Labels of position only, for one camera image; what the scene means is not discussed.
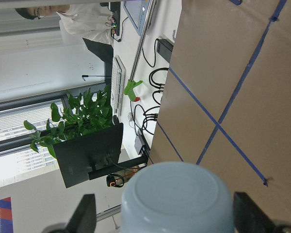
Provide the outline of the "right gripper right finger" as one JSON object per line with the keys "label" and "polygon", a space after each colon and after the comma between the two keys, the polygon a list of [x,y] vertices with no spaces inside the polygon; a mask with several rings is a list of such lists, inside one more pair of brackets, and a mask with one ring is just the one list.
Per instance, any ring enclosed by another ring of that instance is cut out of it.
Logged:
{"label": "right gripper right finger", "polygon": [[234,225],[239,233],[272,233],[275,224],[245,192],[233,195]]}

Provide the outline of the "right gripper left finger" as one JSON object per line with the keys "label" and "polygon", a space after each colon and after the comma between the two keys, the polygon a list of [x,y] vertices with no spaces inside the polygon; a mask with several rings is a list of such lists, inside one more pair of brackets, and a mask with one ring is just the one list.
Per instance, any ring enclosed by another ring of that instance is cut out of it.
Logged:
{"label": "right gripper left finger", "polygon": [[80,200],[64,233],[93,233],[97,225],[95,194],[85,194]]}

